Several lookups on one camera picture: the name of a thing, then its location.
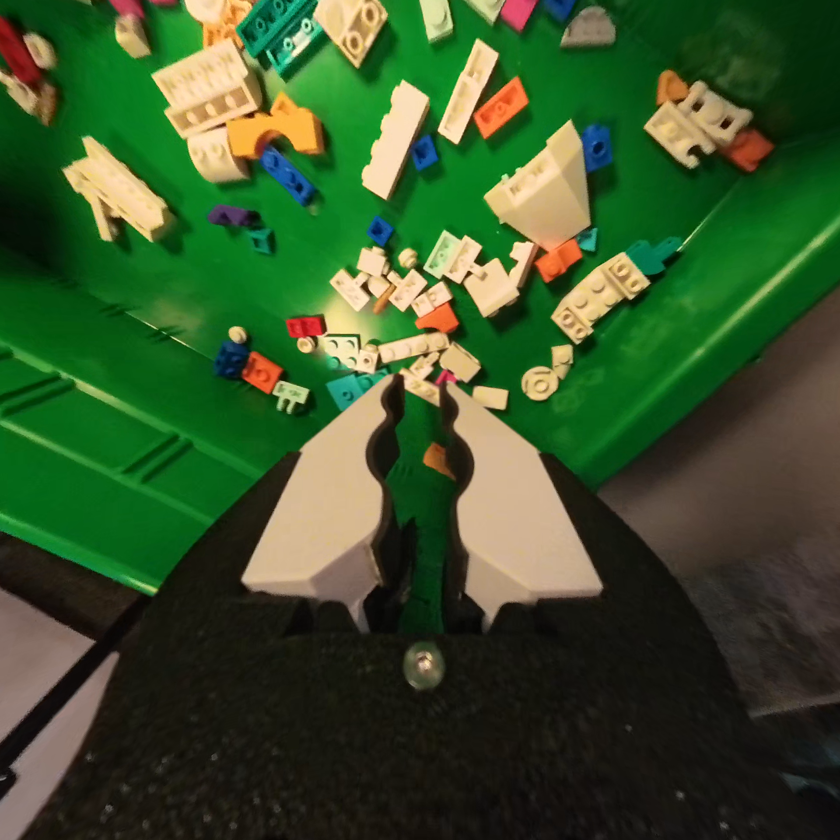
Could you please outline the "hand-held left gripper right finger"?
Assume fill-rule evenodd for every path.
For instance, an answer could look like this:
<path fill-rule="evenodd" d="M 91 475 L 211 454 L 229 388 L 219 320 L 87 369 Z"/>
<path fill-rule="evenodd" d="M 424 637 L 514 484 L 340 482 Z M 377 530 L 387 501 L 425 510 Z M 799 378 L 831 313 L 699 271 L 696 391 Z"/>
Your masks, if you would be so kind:
<path fill-rule="evenodd" d="M 456 385 L 440 396 L 455 495 L 443 584 L 449 632 L 487 632 L 508 604 L 590 599 L 603 582 L 543 455 Z"/>

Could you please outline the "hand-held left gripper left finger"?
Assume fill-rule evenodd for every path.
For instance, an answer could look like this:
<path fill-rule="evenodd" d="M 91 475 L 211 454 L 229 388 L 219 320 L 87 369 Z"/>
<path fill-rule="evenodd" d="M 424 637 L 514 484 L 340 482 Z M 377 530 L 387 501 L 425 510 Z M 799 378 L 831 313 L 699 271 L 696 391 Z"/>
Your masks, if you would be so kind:
<path fill-rule="evenodd" d="M 406 578 L 385 481 L 404 407 L 403 378 L 389 374 L 301 448 L 243 573 L 249 590 L 341 603 L 362 632 L 386 625 Z"/>

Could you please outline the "green plastic bin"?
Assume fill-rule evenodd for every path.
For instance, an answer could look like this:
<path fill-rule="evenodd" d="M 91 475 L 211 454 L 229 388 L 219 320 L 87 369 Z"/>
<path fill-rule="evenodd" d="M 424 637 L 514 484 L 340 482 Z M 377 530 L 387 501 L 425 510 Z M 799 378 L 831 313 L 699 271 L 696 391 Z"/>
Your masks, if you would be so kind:
<path fill-rule="evenodd" d="M 202 530 L 336 414 L 322 360 L 286 320 L 387 341 L 410 309 L 354 311 L 371 221 L 424 261 L 447 228 L 508 260 L 517 239 L 485 194 L 555 130 L 603 126 L 586 173 L 595 255 L 528 279 L 483 319 L 455 294 L 457 338 L 487 384 L 518 378 L 561 332 L 550 312 L 601 259 L 667 237 L 685 250 L 651 294 L 610 315 L 544 405 L 507 417 L 592 487 L 631 464 L 838 283 L 838 2 L 603 5 L 607 46 L 564 47 L 541 2 L 522 32 L 449 2 L 428 41 L 419 2 L 386 19 L 355 66 L 316 2 L 255 2 L 233 44 L 267 112 L 280 92 L 321 120 L 326 149 L 278 152 L 313 190 L 298 203 L 258 160 L 216 185 L 169 120 L 164 69 L 201 53 L 180 2 L 146 6 L 152 54 L 115 38 L 107 3 L 2 2 L 55 47 L 46 127 L 2 95 L 2 529 L 153 592 Z"/>

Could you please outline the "pile of lego pieces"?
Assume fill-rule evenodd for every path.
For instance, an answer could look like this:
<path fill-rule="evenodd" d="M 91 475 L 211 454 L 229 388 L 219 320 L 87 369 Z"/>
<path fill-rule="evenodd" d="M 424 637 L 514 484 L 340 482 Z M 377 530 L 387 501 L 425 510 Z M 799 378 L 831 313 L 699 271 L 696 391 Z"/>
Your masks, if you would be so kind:
<path fill-rule="evenodd" d="M 420 264 L 444 229 L 506 259 L 516 239 L 485 200 L 499 182 L 515 209 L 550 175 L 587 184 L 600 259 L 634 240 L 696 235 L 674 268 L 583 342 L 560 395 L 514 396 L 513 426 L 594 481 L 615 474 L 770 342 L 770 304 L 746 245 L 759 205 L 718 154 L 691 170 L 643 129 L 659 65 L 625 27 L 606 49 L 559 49 L 539 19 L 525 37 L 475 17 L 440 49 L 419 11 L 384 2 L 361 68 L 325 38 L 289 97 L 321 120 L 325 151 L 279 135 L 230 188 L 205 181 L 165 111 L 153 75 L 196 52 L 185 11 L 150 10 L 154 54 L 117 45 L 107 2 L 2 2 L 47 37 L 64 98 L 54 127 L 15 105 L 2 113 L 2 482 L 36 495 L 127 468 L 162 445 L 200 473 L 263 471 L 340 412 L 337 373 L 305 358 L 286 321 L 322 314 L 330 329 L 387 342 L 414 333 L 411 305 L 353 309 L 330 281 L 354 275 L 374 217 Z"/>

